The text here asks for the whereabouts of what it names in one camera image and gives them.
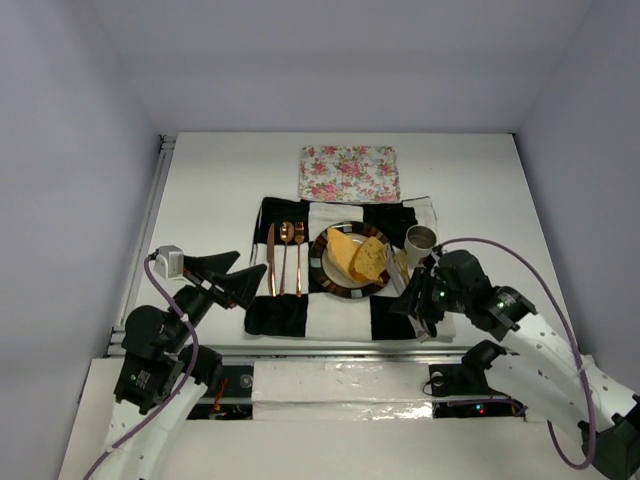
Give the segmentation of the floral rectangular tray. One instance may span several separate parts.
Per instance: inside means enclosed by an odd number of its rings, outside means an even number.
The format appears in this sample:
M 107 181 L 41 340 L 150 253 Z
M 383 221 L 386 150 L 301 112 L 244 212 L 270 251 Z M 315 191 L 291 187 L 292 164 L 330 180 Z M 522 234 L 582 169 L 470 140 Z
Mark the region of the floral rectangular tray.
M 300 199 L 329 203 L 397 203 L 397 155 L 390 146 L 304 146 L 299 156 Z

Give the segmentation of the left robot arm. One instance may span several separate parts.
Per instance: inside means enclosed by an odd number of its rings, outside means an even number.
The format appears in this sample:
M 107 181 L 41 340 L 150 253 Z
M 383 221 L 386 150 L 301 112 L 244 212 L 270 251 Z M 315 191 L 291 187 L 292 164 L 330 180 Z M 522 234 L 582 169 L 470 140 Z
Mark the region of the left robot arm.
M 267 267 L 233 271 L 239 257 L 236 251 L 187 256 L 165 245 L 144 259 L 147 279 L 168 306 L 139 306 L 125 321 L 111 420 L 103 451 L 85 478 L 158 478 L 197 402 L 223 391 L 222 356 L 200 344 L 196 327 L 215 305 L 252 304 Z

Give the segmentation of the copper fork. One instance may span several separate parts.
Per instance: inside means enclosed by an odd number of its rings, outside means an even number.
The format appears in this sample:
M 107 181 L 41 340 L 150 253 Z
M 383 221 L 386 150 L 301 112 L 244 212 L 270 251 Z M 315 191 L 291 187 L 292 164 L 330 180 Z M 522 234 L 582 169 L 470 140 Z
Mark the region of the copper fork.
M 302 221 L 294 225 L 294 240 L 297 245 L 297 268 L 296 268 L 296 296 L 302 296 L 302 245 L 304 244 L 305 228 Z

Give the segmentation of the silver metal tongs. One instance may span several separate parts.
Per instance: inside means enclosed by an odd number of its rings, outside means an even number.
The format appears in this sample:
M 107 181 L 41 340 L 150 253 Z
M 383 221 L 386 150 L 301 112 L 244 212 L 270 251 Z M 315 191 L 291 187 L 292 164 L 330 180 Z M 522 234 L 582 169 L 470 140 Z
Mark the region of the silver metal tongs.
M 390 276 L 391 282 L 394 285 L 394 288 L 398 296 L 401 296 L 404 293 L 404 290 L 406 288 L 406 282 L 404 280 L 404 277 L 401 275 L 400 270 L 398 269 L 398 267 L 394 262 L 393 246 L 391 244 L 388 244 L 386 249 L 387 249 L 386 270 Z M 414 317 L 408 314 L 405 314 L 405 317 L 409 320 L 414 330 L 416 340 L 419 343 L 426 341 L 430 337 L 427 329 L 417 319 L 415 319 Z

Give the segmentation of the copper knife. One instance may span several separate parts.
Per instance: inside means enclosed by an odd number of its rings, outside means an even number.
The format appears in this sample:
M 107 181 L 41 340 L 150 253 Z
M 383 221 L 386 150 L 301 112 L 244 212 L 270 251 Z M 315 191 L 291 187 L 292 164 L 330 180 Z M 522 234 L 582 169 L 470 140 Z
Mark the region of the copper knife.
M 275 224 L 271 223 L 267 235 L 268 288 L 272 297 L 276 297 L 275 277 Z

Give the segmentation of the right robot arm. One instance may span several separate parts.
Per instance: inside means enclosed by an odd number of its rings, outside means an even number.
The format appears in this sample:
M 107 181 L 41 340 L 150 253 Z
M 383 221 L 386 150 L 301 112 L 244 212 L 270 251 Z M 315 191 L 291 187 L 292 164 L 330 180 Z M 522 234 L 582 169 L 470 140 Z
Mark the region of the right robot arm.
M 608 479 L 638 472 L 638 393 L 586 359 L 517 290 L 492 285 L 471 253 L 439 253 L 417 267 L 391 310 L 428 326 L 462 314 L 489 336 L 459 362 L 430 367 L 424 393 L 513 398 L 580 446 L 581 468 Z

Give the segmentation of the copper spoon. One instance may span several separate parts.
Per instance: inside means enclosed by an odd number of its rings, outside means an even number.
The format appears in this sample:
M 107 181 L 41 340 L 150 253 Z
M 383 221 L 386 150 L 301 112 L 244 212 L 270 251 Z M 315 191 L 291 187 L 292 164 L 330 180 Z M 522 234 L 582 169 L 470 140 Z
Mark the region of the copper spoon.
M 287 265 L 287 252 L 288 245 L 293 240 L 294 237 L 294 225 L 290 221 L 284 221 L 280 225 L 279 229 L 280 239 L 283 243 L 283 254 L 282 254 L 282 265 L 281 265 L 281 276 L 280 276 L 280 285 L 279 285 L 279 294 L 284 295 L 286 290 L 286 265 Z

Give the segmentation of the dark rimmed round plate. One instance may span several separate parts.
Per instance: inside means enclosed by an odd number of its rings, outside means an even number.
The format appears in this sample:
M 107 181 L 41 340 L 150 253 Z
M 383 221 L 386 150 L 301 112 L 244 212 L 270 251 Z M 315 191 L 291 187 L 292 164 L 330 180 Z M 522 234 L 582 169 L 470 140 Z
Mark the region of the dark rimmed round plate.
M 351 221 L 331 225 L 318 235 L 309 249 L 309 274 L 311 278 L 324 291 L 349 300 L 362 299 L 379 293 L 389 282 L 390 276 L 387 270 L 382 274 L 382 283 L 361 283 L 346 278 L 329 262 L 327 255 L 327 230 L 329 228 L 338 229 L 360 244 L 369 237 L 377 237 L 386 247 L 391 244 L 381 231 L 367 223 Z

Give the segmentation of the metal cup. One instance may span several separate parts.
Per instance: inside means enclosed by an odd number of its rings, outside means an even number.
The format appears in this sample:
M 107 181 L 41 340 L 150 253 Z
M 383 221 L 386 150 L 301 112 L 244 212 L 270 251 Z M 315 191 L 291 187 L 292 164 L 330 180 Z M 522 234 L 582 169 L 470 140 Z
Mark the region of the metal cup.
M 429 227 L 413 225 L 407 231 L 404 250 L 410 268 L 417 267 L 425 260 L 437 244 L 437 234 Z

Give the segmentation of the yellow oval bread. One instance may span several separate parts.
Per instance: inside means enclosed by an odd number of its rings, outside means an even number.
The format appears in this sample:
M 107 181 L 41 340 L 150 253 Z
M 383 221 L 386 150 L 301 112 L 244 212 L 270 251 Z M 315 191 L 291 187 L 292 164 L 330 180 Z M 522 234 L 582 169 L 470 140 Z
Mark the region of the yellow oval bread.
M 348 235 L 336 228 L 327 230 L 327 255 L 329 262 L 336 267 L 346 278 L 355 282 L 365 282 L 366 278 L 358 273 L 352 274 L 350 271 L 352 260 L 354 259 L 361 244 L 354 241 Z

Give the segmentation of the black white checkered cloth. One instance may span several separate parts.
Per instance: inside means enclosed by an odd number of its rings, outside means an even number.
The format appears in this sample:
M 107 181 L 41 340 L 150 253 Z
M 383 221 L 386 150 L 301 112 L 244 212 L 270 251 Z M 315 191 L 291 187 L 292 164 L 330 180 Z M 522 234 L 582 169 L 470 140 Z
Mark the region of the black white checkered cloth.
M 296 296 L 297 245 L 288 245 L 284 295 L 272 297 L 268 279 L 264 279 L 256 298 L 245 314 L 244 328 L 249 335 L 292 337 L 319 341 L 409 341 L 416 339 L 409 320 L 389 311 L 398 296 L 389 284 L 379 293 L 349 300 L 324 291 L 309 274 L 309 249 L 318 235 L 341 222 L 362 222 L 376 227 L 391 242 L 396 252 L 404 246 L 406 231 L 413 225 L 437 228 L 437 217 L 430 197 L 418 197 L 399 203 L 349 205 L 337 203 L 262 199 L 253 235 L 251 263 L 267 262 L 267 235 L 275 224 L 275 267 L 282 265 L 283 243 L 279 229 L 284 221 L 304 223 L 302 245 L 302 296 Z M 449 341 L 455 329 L 449 321 L 443 332 L 427 330 L 430 337 Z

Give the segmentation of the brown round bread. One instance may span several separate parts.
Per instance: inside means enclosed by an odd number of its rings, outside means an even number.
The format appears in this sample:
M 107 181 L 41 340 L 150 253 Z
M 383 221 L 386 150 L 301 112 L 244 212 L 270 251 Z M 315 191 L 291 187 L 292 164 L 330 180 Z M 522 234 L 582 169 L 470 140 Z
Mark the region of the brown round bread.
M 386 245 L 377 237 L 369 237 L 356 249 L 349 264 L 349 274 L 359 282 L 380 284 L 386 264 Z

